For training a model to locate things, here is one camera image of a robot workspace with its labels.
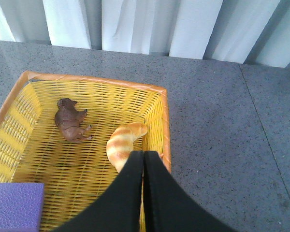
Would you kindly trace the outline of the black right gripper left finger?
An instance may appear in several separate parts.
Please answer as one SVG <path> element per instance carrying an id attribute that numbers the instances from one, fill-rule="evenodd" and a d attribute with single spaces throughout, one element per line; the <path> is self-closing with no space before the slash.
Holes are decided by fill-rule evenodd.
<path id="1" fill-rule="evenodd" d="M 133 151 L 106 191 L 55 232 L 138 232 L 144 153 Z"/>

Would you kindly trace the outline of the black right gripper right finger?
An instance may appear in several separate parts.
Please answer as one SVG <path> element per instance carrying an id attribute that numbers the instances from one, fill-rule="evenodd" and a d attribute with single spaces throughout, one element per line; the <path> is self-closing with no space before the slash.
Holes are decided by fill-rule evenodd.
<path id="1" fill-rule="evenodd" d="M 155 151 L 144 152 L 144 211 L 148 232 L 233 232 L 178 185 Z"/>

